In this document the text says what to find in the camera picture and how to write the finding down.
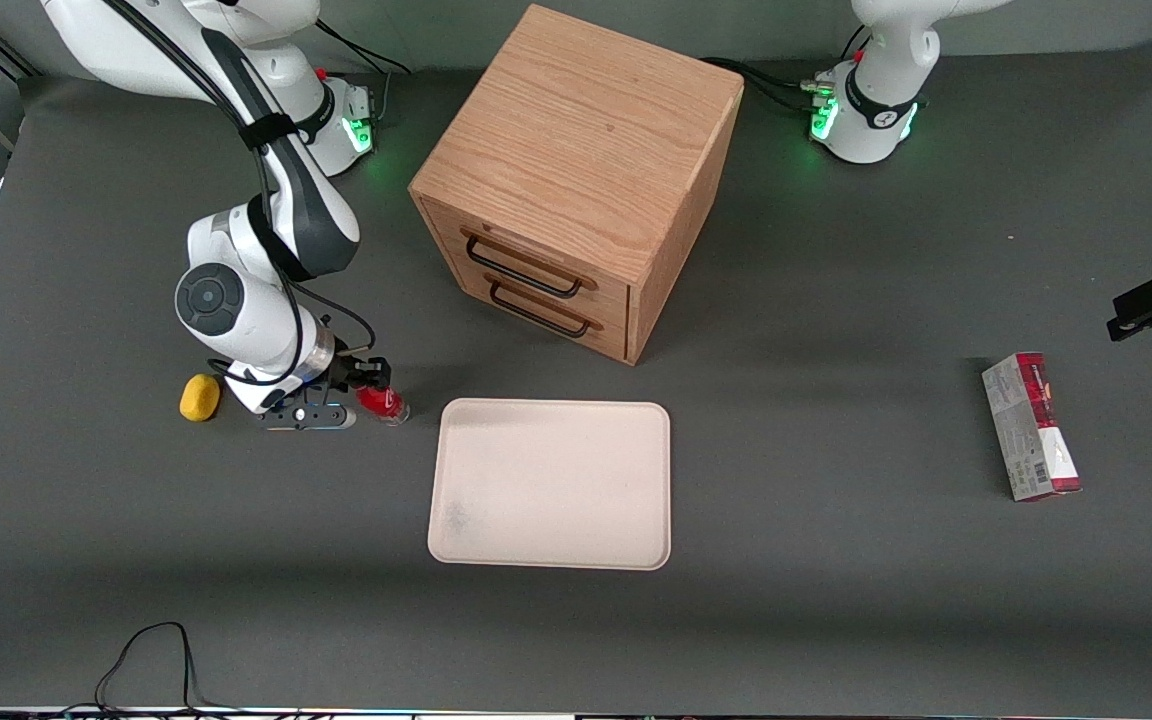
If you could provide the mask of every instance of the cardboard box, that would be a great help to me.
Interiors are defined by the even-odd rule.
[[[1052,414],[1043,353],[1018,353],[982,373],[998,445],[1018,502],[1081,491],[1078,470]]]

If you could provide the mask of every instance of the gray wall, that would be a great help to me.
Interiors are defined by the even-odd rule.
[[[544,0],[544,3],[689,55],[738,59],[836,54],[856,28],[846,0]],[[323,0],[338,31],[412,68],[485,67],[526,0]],[[938,26],[946,54],[1116,50],[1152,41],[1152,0],[1016,0]],[[0,35],[33,63],[86,76],[37,0],[0,0]],[[361,69],[317,31],[296,37],[316,65]]]

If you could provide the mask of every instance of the wooden drawer cabinet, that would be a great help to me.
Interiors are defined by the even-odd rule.
[[[412,199],[461,290],[632,365],[713,204],[741,88],[532,5]]]

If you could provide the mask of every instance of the beige tray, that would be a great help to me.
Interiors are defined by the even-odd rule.
[[[650,402],[452,401],[429,551],[470,564],[660,568],[669,559],[669,415]]]

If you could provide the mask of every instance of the drawer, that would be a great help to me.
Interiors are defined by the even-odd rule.
[[[626,283],[588,270],[563,268],[561,262],[520,249],[520,243],[508,240],[502,229],[439,202],[425,199],[424,205],[444,256],[462,287],[472,278],[493,273],[511,286],[526,288],[530,296],[582,318],[626,326],[630,295]]]
[[[626,323],[600,320],[577,313],[552,297],[532,291],[498,273],[486,272],[461,275],[468,295],[515,314],[533,325],[540,325],[558,336],[567,338],[590,350],[602,353],[616,361],[626,361]]]

